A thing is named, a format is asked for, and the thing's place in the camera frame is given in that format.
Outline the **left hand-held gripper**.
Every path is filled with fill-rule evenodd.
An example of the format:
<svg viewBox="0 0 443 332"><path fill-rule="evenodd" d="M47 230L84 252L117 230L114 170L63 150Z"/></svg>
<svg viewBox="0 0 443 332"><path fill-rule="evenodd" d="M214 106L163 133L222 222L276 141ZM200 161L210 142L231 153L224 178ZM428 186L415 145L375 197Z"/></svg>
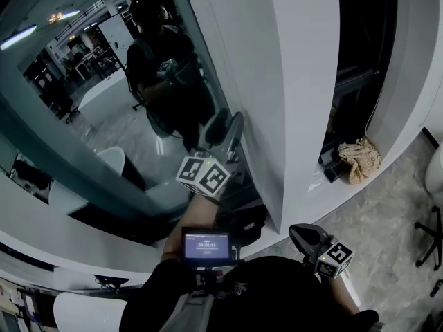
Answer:
<svg viewBox="0 0 443 332"><path fill-rule="evenodd" d="M223 157L204 149L192 149L180 164L176 180L195 194L207 198L229 197L244 184L246 160L241 151L235 151L242 138L244 116L237 112L227 129L228 116L227 109L214 115L206 125L204 140L210 146L219 145L226 134L226 152L233 153Z"/></svg>

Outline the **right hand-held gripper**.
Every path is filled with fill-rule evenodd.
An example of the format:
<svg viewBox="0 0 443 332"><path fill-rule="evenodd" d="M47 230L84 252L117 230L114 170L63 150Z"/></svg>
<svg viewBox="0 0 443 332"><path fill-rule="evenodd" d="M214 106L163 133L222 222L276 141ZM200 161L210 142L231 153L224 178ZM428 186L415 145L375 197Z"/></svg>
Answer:
<svg viewBox="0 0 443 332"><path fill-rule="evenodd" d="M295 247L314 272L328 278L337 278L351 263L354 252L342 241L327 233L318 225L298 224L289 228L289 236Z"/></svg>

